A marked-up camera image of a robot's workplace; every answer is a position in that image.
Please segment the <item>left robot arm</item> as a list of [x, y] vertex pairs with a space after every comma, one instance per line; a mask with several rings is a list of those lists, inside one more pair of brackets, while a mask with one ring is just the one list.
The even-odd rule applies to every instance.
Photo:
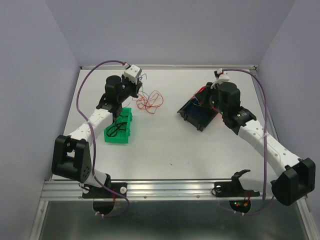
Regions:
[[94, 186], [100, 197], [111, 193], [109, 174], [95, 169], [97, 137], [111, 125], [123, 110], [122, 103], [129, 97], [136, 98], [142, 87], [138, 76], [124, 73], [106, 79], [104, 94], [92, 115], [79, 114], [85, 122], [67, 135], [59, 135], [54, 142], [51, 172], [53, 175]]

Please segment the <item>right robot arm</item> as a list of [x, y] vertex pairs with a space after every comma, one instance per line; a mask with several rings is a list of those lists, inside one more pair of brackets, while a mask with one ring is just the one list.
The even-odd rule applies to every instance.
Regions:
[[207, 83], [196, 93], [200, 106], [217, 110], [224, 124], [238, 137], [250, 144], [262, 157], [263, 167], [271, 166], [275, 175], [266, 173], [255, 177], [249, 169], [234, 174], [231, 192], [242, 195], [246, 191], [273, 195], [281, 204], [290, 206], [315, 189], [316, 164], [297, 156], [281, 145], [262, 126], [256, 116], [241, 106], [241, 92], [232, 82]]

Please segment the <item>red and black bin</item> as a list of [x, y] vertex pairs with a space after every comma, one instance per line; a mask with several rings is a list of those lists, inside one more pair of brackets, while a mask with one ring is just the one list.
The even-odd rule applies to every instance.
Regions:
[[200, 106], [200, 100], [196, 96], [204, 89], [201, 87], [178, 111], [177, 113], [184, 121], [193, 125], [197, 131], [202, 132], [209, 123], [218, 115], [212, 108]]

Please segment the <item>green plastic bin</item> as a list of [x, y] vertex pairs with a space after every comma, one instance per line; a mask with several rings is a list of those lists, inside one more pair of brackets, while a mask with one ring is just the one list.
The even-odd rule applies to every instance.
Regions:
[[125, 107], [115, 122], [104, 129], [104, 141], [111, 144], [128, 144], [132, 120], [132, 109]]

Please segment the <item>right aluminium rail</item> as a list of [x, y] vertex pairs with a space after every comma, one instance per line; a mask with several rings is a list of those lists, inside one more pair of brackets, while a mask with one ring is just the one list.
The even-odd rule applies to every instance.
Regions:
[[268, 157], [271, 159], [280, 159], [281, 155], [277, 151], [277, 149], [274, 149], [274, 147], [269, 145], [269, 140], [271, 144], [275, 144], [276, 140], [268, 133], [268, 107], [265, 100], [265, 94], [263, 87], [256, 75], [256, 72], [253, 70], [249, 71], [249, 74], [251, 75], [252, 79], [256, 82], [256, 92], [259, 91], [260, 96], [260, 106], [263, 111], [264, 116], [264, 126], [261, 126], [259, 121], [256, 120], [255, 122], [252, 120], [249, 125], [253, 127], [253, 130], [249, 130], [247, 127], [245, 127], [246, 130], [248, 130], [247, 134], [250, 134], [250, 137], [248, 138], [249, 143], [253, 146], [254, 149], [256, 149], [264, 158]]

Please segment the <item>aluminium rail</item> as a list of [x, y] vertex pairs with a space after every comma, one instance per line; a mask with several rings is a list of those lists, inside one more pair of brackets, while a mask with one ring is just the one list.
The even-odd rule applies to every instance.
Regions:
[[[228, 179], [202, 180], [115, 180], [114, 184], [127, 183], [126, 197], [137, 201], [210, 201], [243, 200], [248, 195], [221, 197], [213, 195], [216, 182], [228, 183]], [[82, 189], [78, 182], [71, 180], [52, 180], [43, 184], [41, 201], [109, 201], [112, 195], [97, 195]]]
[[261, 126], [259, 121], [256, 120], [255, 122], [252, 120], [249, 125], [253, 127], [253, 130], [249, 130], [247, 127], [245, 127], [246, 130], [248, 130], [247, 134], [250, 134], [250, 137], [248, 138], [249, 143], [253, 146], [254, 149], [256, 149], [264, 158], [268, 157], [271, 159], [280, 159], [281, 155], [277, 151], [277, 149], [274, 149], [274, 147], [269, 145], [269, 140], [271, 144], [275, 144], [276, 140], [268, 133], [268, 107], [265, 100], [265, 94], [263, 87], [256, 75], [256, 72], [253, 70], [249, 71], [249, 74], [251, 75], [252, 79], [256, 82], [256, 92], [259, 91], [260, 96], [260, 106], [263, 111], [264, 116], [264, 126]]

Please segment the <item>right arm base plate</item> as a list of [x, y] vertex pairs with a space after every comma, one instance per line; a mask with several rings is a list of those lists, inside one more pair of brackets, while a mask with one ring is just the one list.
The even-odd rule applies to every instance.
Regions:
[[240, 183], [239, 178], [249, 172], [249, 169], [243, 169], [234, 173], [230, 181], [216, 181], [214, 187], [211, 189], [211, 194], [217, 198], [259, 197], [259, 191], [245, 190]]

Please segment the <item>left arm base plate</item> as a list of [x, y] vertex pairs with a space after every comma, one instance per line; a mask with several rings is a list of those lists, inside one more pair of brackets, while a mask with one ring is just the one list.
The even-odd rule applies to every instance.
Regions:
[[[82, 198], [83, 199], [111, 199], [113, 194], [103, 187], [91, 186], [88, 184], [78, 184], [82, 189]], [[110, 189], [118, 194], [122, 194], [125, 197], [127, 192], [121, 193], [121, 188], [127, 188], [128, 184], [126, 182], [112, 182]]]

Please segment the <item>front aluminium rail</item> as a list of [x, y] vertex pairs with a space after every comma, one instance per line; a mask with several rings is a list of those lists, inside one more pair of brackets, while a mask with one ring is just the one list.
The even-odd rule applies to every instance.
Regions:
[[[137, 201], [210, 201], [243, 200], [248, 195], [221, 197], [213, 195], [216, 182], [228, 183], [228, 179], [202, 180], [115, 180], [114, 184], [127, 183], [126, 197]], [[112, 195], [97, 195], [82, 189], [78, 182], [71, 180], [52, 180], [43, 184], [41, 201], [109, 201]]]

